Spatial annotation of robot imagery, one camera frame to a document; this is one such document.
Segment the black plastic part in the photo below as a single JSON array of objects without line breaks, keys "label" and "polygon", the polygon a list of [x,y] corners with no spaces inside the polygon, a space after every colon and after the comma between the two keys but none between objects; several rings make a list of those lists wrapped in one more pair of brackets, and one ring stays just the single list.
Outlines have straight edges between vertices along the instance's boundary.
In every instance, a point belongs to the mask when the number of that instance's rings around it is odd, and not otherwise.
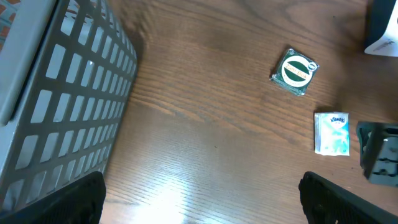
[{"label": "black plastic part", "polygon": [[366,23],[365,48],[378,41],[386,32],[396,1],[373,1]]},{"label": "black plastic part", "polygon": [[398,124],[359,122],[356,134],[361,147],[361,167],[364,170],[364,176],[372,184],[397,187],[398,151],[390,150],[391,144],[395,142],[398,148],[398,140],[396,140],[398,139]]},{"label": "black plastic part", "polygon": [[106,188],[101,172],[92,172],[28,207],[0,218],[0,223],[99,223]]},{"label": "black plastic part", "polygon": [[398,223],[398,217],[313,172],[298,186],[309,224]]}]

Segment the table surface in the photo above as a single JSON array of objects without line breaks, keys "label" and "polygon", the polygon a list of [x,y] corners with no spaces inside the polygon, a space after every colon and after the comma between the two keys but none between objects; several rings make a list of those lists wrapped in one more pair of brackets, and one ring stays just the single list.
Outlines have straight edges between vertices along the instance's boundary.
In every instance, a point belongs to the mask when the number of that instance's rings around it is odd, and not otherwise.
[{"label": "table surface", "polygon": [[[306,223],[308,170],[398,215],[359,166],[358,121],[398,120],[397,59],[363,54],[367,0],[111,5],[140,60],[101,223]],[[305,96],[269,81],[290,46],[320,65]],[[349,113],[349,157],[314,153],[317,110]]]}]

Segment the wooden table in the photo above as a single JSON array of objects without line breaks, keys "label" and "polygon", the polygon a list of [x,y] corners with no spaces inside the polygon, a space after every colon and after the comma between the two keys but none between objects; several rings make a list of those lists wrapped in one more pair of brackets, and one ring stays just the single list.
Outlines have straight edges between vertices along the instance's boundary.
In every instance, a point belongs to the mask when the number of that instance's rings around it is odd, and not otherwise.
[{"label": "wooden table", "polygon": [[[398,60],[363,54],[366,0],[111,5],[140,64],[102,223],[306,223],[308,170],[398,215],[359,166],[358,121],[398,120]],[[269,81],[290,45],[321,66],[305,96]],[[314,153],[316,110],[349,113],[349,157]]]}]

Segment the printed logo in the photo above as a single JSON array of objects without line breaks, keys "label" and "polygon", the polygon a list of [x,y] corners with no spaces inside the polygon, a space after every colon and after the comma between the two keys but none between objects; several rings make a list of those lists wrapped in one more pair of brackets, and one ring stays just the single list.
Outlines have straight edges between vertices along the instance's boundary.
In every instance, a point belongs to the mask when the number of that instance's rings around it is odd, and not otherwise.
[{"label": "printed logo", "polygon": [[387,46],[392,45],[392,44],[394,44],[394,43],[395,43],[395,42],[394,42],[393,40],[387,40],[387,42],[381,44],[381,45],[378,46],[376,49],[374,49],[373,52],[379,51],[379,50],[383,49],[384,47],[387,47]]},{"label": "printed logo", "polygon": [[347,123],[346,118],[342,118],[342,117],[335,116],[335,115],[332,115],[332,117],[330,117],[329,119],[330,119],[331,125],[335,129],[340,129]]},{"label": "printed logo", "polygon": [[291,56],[282,64],[282,78],[293,87],[302,87],[311,81],[317,65],[301,56]]}]

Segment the kleenex tissue pack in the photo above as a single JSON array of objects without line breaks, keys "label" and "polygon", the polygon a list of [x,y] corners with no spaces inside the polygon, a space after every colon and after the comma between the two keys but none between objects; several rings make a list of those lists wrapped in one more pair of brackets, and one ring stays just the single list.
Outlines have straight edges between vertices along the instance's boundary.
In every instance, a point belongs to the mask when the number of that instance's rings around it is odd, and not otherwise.
[{"label": "kleenex tissue pack", "polygon": [[315,113],[315,153],[349,156],[348,113]]}]

